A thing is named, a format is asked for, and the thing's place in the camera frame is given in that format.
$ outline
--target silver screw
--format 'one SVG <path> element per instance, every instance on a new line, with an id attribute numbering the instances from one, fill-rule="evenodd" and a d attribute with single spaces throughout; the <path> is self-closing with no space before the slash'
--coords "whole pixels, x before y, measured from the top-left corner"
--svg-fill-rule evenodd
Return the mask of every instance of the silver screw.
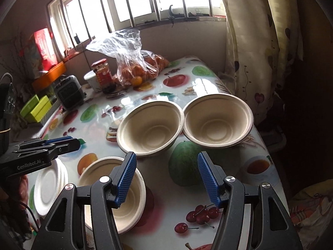
<path id="1" fill-rule="evenodd" d="M 268 182 L 263 182 L 263 183 L 261 184 L 261 186 L 262 186 L 263 188 L 265 188 L 265 189 L 269 189 L 269 188 L 270 188 L 270 184 L 269 184 Z"/>
<path id="2" fill-rule="evenodd" d="M 72 183 L 69 183 L 69 184 L 67 184 L 67 185 L 65 186 L 65 189 L 66 189 L 67 191 L 72 190 L 73 188 L 74 188 L 74 185 L 73 185 Z"/>
<path id="3" fill-rule="evenodd" d="M 235 182 L 235 178 L 233 177 L 233 176 L 227 176 L 226 178 L 225 178 L 225 180 L 227 181 L 227 182 Z"/>
<path id="4" fill-rule="evenodd" d="M 99 179 L 99 181 L 102 183 L 107 183 L 109 180 L 110 180 L 110 178 L 108 176 L 103 176 Z"/>

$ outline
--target red package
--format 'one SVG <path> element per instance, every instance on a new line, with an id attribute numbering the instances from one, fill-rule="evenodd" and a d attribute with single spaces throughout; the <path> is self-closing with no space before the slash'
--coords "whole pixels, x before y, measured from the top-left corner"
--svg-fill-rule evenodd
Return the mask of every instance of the red package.
<path id="1" fill-rule="evenodd" d="M 31 35 L 28 41 L 28 50 L 35 78 L 39 78 L 43 71 L 49 71 L 54 65 L 58 64 L 47 28 Z"/>

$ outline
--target blue textured pad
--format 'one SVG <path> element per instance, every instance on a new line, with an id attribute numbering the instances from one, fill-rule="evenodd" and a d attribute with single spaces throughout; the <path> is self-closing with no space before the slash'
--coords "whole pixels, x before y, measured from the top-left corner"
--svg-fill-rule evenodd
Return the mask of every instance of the blue textured pad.
<path id="1" fill-rule="evenodd" d="M 213 173 L 202 153 L 198 154 L 198 168 L 210 201 L 214 203 L 216 207 L 220 208 L 221 198 L 219 194 L 219 185 L 217 184 L 216 179 L 214 178 Z"/>
<path id="2" fill-rule="evenodd" d="M 132 179 L 135 173 L 135 170 L 137 168 L 137 156 L 135 153 L 131 156 L 129 159 L 127 166 L 119 180 L 119 183 L 117 184 L 117 197 L 115 199 L 115 203 L 118 207 L 122 203 L 125 202 L 126 196 L 130 187 L 130 184 L 132 183 Z"/>

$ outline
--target bag of oranges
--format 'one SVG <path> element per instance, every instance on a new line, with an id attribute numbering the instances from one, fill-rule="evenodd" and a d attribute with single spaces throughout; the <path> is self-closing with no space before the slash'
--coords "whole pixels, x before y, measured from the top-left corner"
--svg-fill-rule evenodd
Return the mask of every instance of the bag of oranges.
<path id="1" fill-rule="evenodd" d="M 155 79 L 168 66 L 169 61 L 150 51 L 141 50 L 140 31 L 127 29 L 108 34 L 103 39 L 93 40 L 87 49 L 98 51 L 117 59 L 117 74 L 114 81 L 127 86 L 139 86 Z"/>

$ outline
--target fruit print tablecloth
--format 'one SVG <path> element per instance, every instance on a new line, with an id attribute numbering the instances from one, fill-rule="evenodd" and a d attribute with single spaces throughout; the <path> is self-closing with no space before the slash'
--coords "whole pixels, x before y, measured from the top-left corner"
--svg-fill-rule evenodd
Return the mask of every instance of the fruit print tablecloth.
<path id="1" fill-rule="evenodd" d="M 106 156 L 124 158 L 125 153 L 117 145 L 117 129 L 122 119 L 140 104 L 166 100 L 183 108 L 196 97 L 227 92 L 222 81 L 194 56 L 171 62 L 155 80 L 135 89 L 131 87 L 126 91 L 104 95 L 96 94 L 89 85 L 83 85 L 83 88 L 87 94 L 85 103 L 69 113 L 59 110 L 43 136 L 44 139 L 52 139 L 70 135 L 80 139 L 81 148 L 78 151 L 59 156 L 67 168 L 71 183 L 77 183 L 84 169 L 97 159 Z M 181 134 L 162 155 L 138 160 L 137 167 L 147 187 L 147 200 L 138 224 L 120 235 L 126 249 L 187 250 L 186 243 L 195 249 L 213 242 L 221 213 L 209 221 L 215 228 L 186 221 L 186 215 L 198 205 L 210 205 L 196 163 L 197 155 L 202 150 L 206 150 L 212 161 L 221 165 L 226 174 L 244 183 L 271 183 L 287 207 L 276 168 L 255 127 L 240 144 L 217 150 L 199 147 Z M 29 205 L 36 216 L 33 189 L 37 174 L 28 175 Z M 249 221 L 249 207 L 245 208 L 246 221 Z M 180 222 L 199 229 L 189 229 L 178 234 L 174 227 Z M 244 227 L 244 230 L 242 236 L 246 237 L 249 229 Z M 90 230 L 87 230 L 87 240 L 89 247 L 94 249 Z M 246 239 L 241 239 L 241 244 L 246 245 Z"/>

